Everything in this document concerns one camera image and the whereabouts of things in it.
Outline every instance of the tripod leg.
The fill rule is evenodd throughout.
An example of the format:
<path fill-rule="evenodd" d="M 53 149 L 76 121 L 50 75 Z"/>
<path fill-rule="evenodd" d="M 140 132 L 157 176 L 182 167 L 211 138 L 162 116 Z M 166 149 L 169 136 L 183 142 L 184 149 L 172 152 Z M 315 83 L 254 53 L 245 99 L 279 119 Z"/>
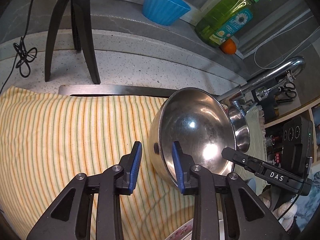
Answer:
<path fill-rule="evenodd" d="M 76 25 L 82 45 L 85 61 L 94 84 L 100 84 L 96 56 L 92 38 L 90 0 L 73 0 Z"/>
<path fill-rule="evenodd" d="M 75 50 L 77 52 L 80 52 L 81 43 L 80 43 L 78 28 L 76 25 L 76 15 L 75 15 L 75 10 L 73 8 L 73 1 L 71 0 L 70 2 L 71 2 L 70 7 L 71 7 L 71 28 L 72 28 L 73 45 L 75 46 Z"/>
<path fill-rule="evenodd" d="M 50 79 L 54 43 L 56 42 L 60 22 L 68 1 L 69 0 L 58 0 L 52 11 L 48 29 L 47 44 L 45 46 L 44 80 L 46 82 Z"/>

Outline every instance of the metal screw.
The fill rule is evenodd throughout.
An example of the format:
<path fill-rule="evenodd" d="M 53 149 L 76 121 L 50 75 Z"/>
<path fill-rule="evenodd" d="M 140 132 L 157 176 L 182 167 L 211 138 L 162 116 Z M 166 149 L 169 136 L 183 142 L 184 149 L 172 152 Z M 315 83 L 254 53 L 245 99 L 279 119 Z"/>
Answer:
<path fill-rule="evenodd" d="M 113 171 L 119 171 L 119 170 L 121 170 L 121 166 L 120 166 L 120 165 L 114 165 L 114 166 L 112 167 L 112 170 L 113 170 Z"/>
<path fill-rule="evenodd" d="M 198 164 L 196 164 L 196 165 L 193 165 L 193 166 L 192 166 L 192 169 L 193 169 L 194 171 L 199 171 L 199 170 L 201 170 L 201 166 L 198 165 Z"/>
<path fill-rule="evenodd" d="M 229 178 L 230 178 L 230 179 L 238 179 L 238 177 L 239 177 L 239 176 L 238 176 L 238 174 L 236 174 L 236 173 L 233 173 L 233 172 L 232 172 L 232 173 L 229 173 Z"/>
<path fill-rule="evenodd" d="M 78 180 L 81 180 L 81 179 L 84 179 L 85 178 L 85 173 L 78 173 L 77 175 L 76 175 L 76 179 L 78 179 Z"/>

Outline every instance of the white plate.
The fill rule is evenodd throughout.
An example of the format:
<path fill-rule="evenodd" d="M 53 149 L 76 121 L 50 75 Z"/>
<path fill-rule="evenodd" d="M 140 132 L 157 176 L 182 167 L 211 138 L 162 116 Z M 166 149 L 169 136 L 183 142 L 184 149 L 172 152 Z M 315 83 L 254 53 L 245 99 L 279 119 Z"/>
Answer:
<path fill-rule="evenodd" d="M 193 219 L 183 224 L 181 227 L 175 230 L 171 235 L 169 235 L 165 240 L 191 240 L 192 225 L 193 225 Z M 223 219 L 219 220 L 219 233 L 220 233 L 220 240 L 224 240 Z"/>

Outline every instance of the orange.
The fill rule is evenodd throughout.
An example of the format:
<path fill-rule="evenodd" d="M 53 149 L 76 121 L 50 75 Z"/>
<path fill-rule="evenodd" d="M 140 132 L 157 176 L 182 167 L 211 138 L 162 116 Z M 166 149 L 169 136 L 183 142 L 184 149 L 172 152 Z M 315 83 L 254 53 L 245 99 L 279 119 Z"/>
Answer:
<path fill-rule="evenodd" d="M 224 43 L 220 45 L 220 49 L 225 54 L 235 54 L 237 50 L 237 46 L 232 39 L 227 39 Z"/>

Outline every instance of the dish soap bottle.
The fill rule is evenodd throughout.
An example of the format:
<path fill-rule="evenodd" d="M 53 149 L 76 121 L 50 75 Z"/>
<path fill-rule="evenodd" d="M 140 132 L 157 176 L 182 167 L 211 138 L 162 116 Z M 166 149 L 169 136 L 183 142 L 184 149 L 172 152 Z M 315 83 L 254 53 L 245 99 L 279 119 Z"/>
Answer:
<path fill-rule="evenodd" d="M 220 46 L 252 19 L 258 1 L 221 0 L 198 22 L 197 35 L 212 47 Z"/>

